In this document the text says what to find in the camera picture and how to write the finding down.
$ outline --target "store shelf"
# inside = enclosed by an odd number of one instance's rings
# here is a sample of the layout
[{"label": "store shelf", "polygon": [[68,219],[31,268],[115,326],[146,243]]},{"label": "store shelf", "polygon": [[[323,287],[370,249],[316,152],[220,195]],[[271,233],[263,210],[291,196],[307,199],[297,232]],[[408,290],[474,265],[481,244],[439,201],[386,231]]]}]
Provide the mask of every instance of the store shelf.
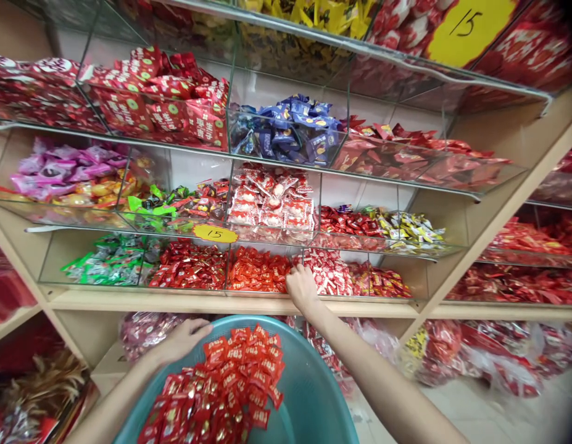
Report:
[{"label": "store shelf", "polygon": [[20,307],[6,322],[0,324],[0,339],[15,331],[22,324],[41,311],[41,307]]},{"label": "store shelf", "polygon": [[396,67],[410,70],[416,73],[424,73],[438,80],[435,84],[440,85],[440,81],[456,81],[461,85],[487,85],[498,91],[505,91],[529,97],[538,101],[552,101],[552,96],[534,88],[522,87],[513,83],[498,80],[497,78],[482,76],[475,72],[470,72],[458,68],[453,68],[437,64],[427,59],[414,57],[410,54],[393,51],[385,47],[377,46],[340,35],[330,34],[317,29],[309,28],[303,24],[281,20],[261,13],[244,10],[223,2],[208,2],[204,0],[173,0],[171,4],[186,7],[189,10],[207,14],[222,19],[234,20],[236,23],[248,23],[255,27],[275,30],[288,36],[296,36],[312,42],[322,43],[328,47],[337,48],[339,51],[349,52],[365,56],[379,62],[384,62]]},{"label": "store shelf", "polygon": [[[32,187],[27,190],[26,196],[29,196],[29,199],[10,190],[19,186],[14,181],[15,177],[17,179],[29,177],[34,180],[32,176],[20,176],[19,165],[25,159],[32,158],[33,144],[38,140],[34,136],[40,134],[45,133],[19,129],[14,131],[0,159],[0,207],[18,214],[30,223],[181,237],[195,237],[192,228],[196,224],[211,224],[234,231],[239,236],[239,240],[244,242],[384,253],[431,260],[438,260],[460,252],[468,245],[466,218],[463,212],[457,212],[449,226],[446,216],[435,214],[429,216],[429,211],[426,208],[421,209],[419,207],[415,211],[423,213],[425,218],[429,218],[432,229],[446,229],[442,235],[443,240],[433,238],[431,230],[426,226],[420,228],[424,236],[417,236],[415,232],[409,232],[411,237],[401,237],[400,239],[391,239],[390,234],[387,234],[388,237],[369,237],[348,234],[348,232],[319,231],[323,227],[321,206],[338,208],[341,205],[350,205],[356,214],[367,206],[385,208],[382,214],[388,215],[386,216],[387,220],[392,221],[396,212],[403,212],[408,209],[412,195],[415,193],[415,190],[408,186],[376,184],[359,177],[342,179],[320,170],[310,170],[306,176],[308,185],[313,190],[308,194],[313,202],[310,210],[313,212],[314,220],[312,229],[310,223],[298,225],[301,228],[285,228],[285,223],[278,223],[276,227],[268,227],[261,225],[261,220],[257,222],[258,225],[240,223],[232,217],[232,212],[234,210],[233,200],[236,197],[236,189],[239,183],[237,177],[242,176],[243,171],[245,171],[243,169],[245,164],[242,160],[163,147],[131,146],[128,159],[141,159],[140,165],[142,166],[138,165],[139,162],[132,160],[125,166],[125,170],[120,168],[114,174],[109,173],[105,181],[106,184],[109,184],[105,190],[106,198],[110,202],[106,204],[108,208],[98,208],[96,205],[96,202],[104,199],[103,197],[92,197],[91,203],[87,205],[70,206],[65,204],[68,195],[75,198],[80,196],[86,200],[82,193],[90,192],[92,187],[86,192],[77,192],[77,188],[66,191],[66,193],[71,194],[56,197],[52,200],[53,203],[34,201],[33,196],[40,187]],[[77,138],[74,141],[68,138],[66,141],[68,145],[79,148],[87,145],[85,138]],[[270,174],[272,171],[265,168],[263,173]],[[211,216],[209,216],[210,218],[193,216],[189,211],[195,208],[187,206],[185,208],[180,206],[180,211],[175,216],[168,214],[157,216],[146,212],[141,206],[132,209],[127,204],[129,198],[126,199],[125,194],[124,197],[121,197],[120,194],[116,195],[114,190],[136,190],[136,178],[142,186],[139,187],[139,191],[134,191],[132,195],[139,195],[139,202],[149,197],[148,189],[151,184],[156,184],[159,189],[170,192],[179,186],[185,186],[193,191],[198,189],[198,184],[204,184],[208,181],[210,181],[209,185],[212,186],[220,183],[225,190],[223,197],[215,204],[220,215],[216,215],[214,218]],[[76,184],[86,189],[86,182]],[[49,190],[48,186],[43,186],[42,189],[44,191]],[[376,220],[370,219],[370,223],[376,224]],[[427,236],[431,236],[432,239],[426,241]]]},{"label": "store shelf", "polygon": [[[340,301],[326,301],[325,305],[338,316],[403,319],[417,317],[417,312],[410,305]],[[51,301],[49,306],[55,310],[85,311],[167,311],[218,315],[300,314],[293,302],[287,299],[218,297],[205,294],[186,296],[154,292],[112,295],[110,292],[68,290]]]},{"label": "store shelf", "polygon": [[572,322],[572,307],[534,304],[495,304],[486,302],[443,302],[429,319],[489,319],[498,321]]}]

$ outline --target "gold candy wrapper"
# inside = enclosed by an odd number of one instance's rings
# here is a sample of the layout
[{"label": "gold candy wrapper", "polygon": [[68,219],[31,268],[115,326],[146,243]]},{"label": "gold candy wrapper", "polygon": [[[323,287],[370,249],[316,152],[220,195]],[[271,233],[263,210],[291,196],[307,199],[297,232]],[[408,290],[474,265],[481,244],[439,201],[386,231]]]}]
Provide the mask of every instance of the gold candy wrapper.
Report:
[{"label": "gold candy wrapper", "polygon": [[249,11],[358,40],[366,37],[379,9],[374,0],[241,0],[239,4]]}]

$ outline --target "candy pile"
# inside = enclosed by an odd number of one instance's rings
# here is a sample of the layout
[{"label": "candy pile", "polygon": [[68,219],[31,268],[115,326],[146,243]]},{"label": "candy pile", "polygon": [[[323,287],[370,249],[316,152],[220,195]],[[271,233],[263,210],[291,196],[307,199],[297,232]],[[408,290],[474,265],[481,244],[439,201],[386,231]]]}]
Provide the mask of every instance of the candy pile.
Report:
[{"label": "candy pile", "polygon": [[89,65],[80,81],[107,124],[129,136],[227,151],[228,82],[197,66],[193,53],[137,48],[113,69]]},{"label": "candy pile", "polygon": [[351,205],[338,208],[321,206],[321,232],[314,238],[312,245],[323,248],[346,250],[386,250],[387,241],[378,223],[368,215],[354,213]]},{"label": "candy pile", "polygon": [[287,256],[258,252],[253,247],[240,246],[231,257],[228,289],[287,293],[286,275],[291,269]]},{"label": "candy pile", "polygon": [[197,184],[195,191],[184,186],[165,191],[151,185],[143,199],[129,196],[131,213],[123,217],[145,231],[186,234],[200,219],[224,220],[229,184],[228,179],[206,181]]},{"label": "candy pile", "polygon": [[352,262],[347,266],[354,285],[354,295],[412,298],[411,290],[396,271],[376,268],[370,261],[362,264]]},{"label": "candy pile", "polygon": [[308,197],[312,192],[304,171],[245,162],[233,175],[227,222],[235,224],[231,229],[242,240],[308,241],[315,226],[314,202]]},{"label": "candy pile", "polygon": [[[347,73],[351,52],[312,39],[298,37],[260,25],[238,25],[242,53],[247,54],[264,73],[306,83],[330,84],[339,72]],[[338,76],[342,90],[347,77]]]},{"label": "candy pile", "polygon": [[564,326],[509,321],[426,321],[399,353],[401,371],[437,386],[463,375],[488,380],[508,397],[536,397],[572,366]]},{"label": "candy pile", "polygon": [[351,205],[338,208],[321,206],[321,233],[312,245],[346,250],[395,250],[404,254],[443,252],[446,229],[434,230],[424,215],[387,212],[384,208],[367,206],[354,213]]},{"label": "candy pile", "polygon": [[16,62],[0,55],[0,117],[105,133],[76,77],[80,64],[49,57]]},{"label": "candy pile", "polygon": [[166,338],[177,325],[192,317],[185,313],[127,313],[119,324],[119,339],[123,344],[125,357],[129,362],[137,361],[150,348]]},{"label": "candy pile", "polygon": [[475,263],[446,298],[572,305],[572,270]]},{"label": "candy pile", "polygon": [[331,104],[298,94],[257,109],[231,105],[230,151],[265,159],[326,167],[339,145],[341,122]]},{"label": "candy pile", "polygon": [[[53,205],[111,209],[117,198],[139,192],[142,178],[133,175],[122,179],[128,164],[129,147],[107,142],[95,143],[87,149],[58,145],[55,141],[36,137],[33,153],[19,163],[19,172],[10,179],[16,193],[0,187],[11,200],[39,201]],[[151,160],[137,159],[145,169]]]},{"label": "candy pile", "polygon": [[246,10],[289,20],[309,28],[361,40],[368,32],[379,5],[376,0],[366,2],[343,1],[326,2],[321,4],[319,8],[318,4],[309,6],[303,2],[239,0],[238,6]]},{"label": "candy pile", "polygon": [[226,278],[226,253],[217,245],[195,245],[190,239],[170,242],[160,256],[160,267],[150,287],[223,290]]},{"label": "candy pile", "polygon": [[572,149],[533,192],[531,200],[572,206]]},{"label": "candy pile", "polygon": [[267,398],[276,410],[283,401],[281,339],[260,325],[231,333],[204,345],[204,363],[167,376],[139,442],[246,443],[252,427],[267,430]]},{"label": "candy pile", "polygon": [[61,268],[77,284],[136,286],[147,281],[160,255],[160,242],[149,236],[108,234],[94,246]]},{"label": "candy pile", "polygon": [[293,265],[310,267],[317,283],[318,294],[354,296],[354,285],[349,267],[338,250],[305,249],[292,258]]},{"label": "candy pile", "polygon": [[551,223],[544,225],[542,231],[572,251],[572,212],[551,209],[545,214],[550,216]]},{"label": "candy pile", "polygon": [[388,125],[363,126],[365,122],[351,116],[345,123],[349,136],[334,170],[477,190],[496,185],[502,164],[511,163],[463,141],[436,139],[435,131],[406,131],[400,124],[391,130]]},{"label": "candy pile", "polygon": [[[518,253],[518,251],[543,254]],[[518,217],[513,217],[495,235],[479,260],[567,267],[572,266],[572,249],[538,230],[536,224],[520,222]]]}]

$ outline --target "finger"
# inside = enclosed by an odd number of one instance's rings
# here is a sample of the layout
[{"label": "finger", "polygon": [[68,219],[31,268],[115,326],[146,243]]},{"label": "finger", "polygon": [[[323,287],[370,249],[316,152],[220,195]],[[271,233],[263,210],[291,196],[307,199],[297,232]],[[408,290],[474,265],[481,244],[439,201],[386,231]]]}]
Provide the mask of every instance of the finger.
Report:
[{"label": "finger", "polygon": [[210,323],[210,321],[206,320],[206,319],[190,319],[188,321],[189,323],[189,333],[192,334],[194,331],[196,331],[197,329],[200,329],[206,325],[208,325]]},{"label": "finger", "polygon": [[195,339],[196,342],[201,341],[204,337],[208,336],[213,330],[213,325],[207,324],[201,327],[197,332],[195,332],[191,337]]}]

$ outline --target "hand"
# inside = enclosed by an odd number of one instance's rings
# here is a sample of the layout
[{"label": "hand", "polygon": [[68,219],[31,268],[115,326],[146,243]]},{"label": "hand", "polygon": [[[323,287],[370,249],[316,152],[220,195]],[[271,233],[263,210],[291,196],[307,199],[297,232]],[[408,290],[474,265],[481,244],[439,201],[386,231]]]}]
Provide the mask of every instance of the hand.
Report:
[{"label": "hand", "polygon": [[199,341],[212,332],[212,329],[213,325],[205,319],[187,319],[146,356],[151,354],[156,365],[167,365],[178,361],[189,354]]},{"label": "hand", "polygon": [[317,284],[309,267],[301,264],[292,267],[290,274],[286,276],[286,287],[294,305],[304,316],[307,315],[305,312],[320,303]]}]

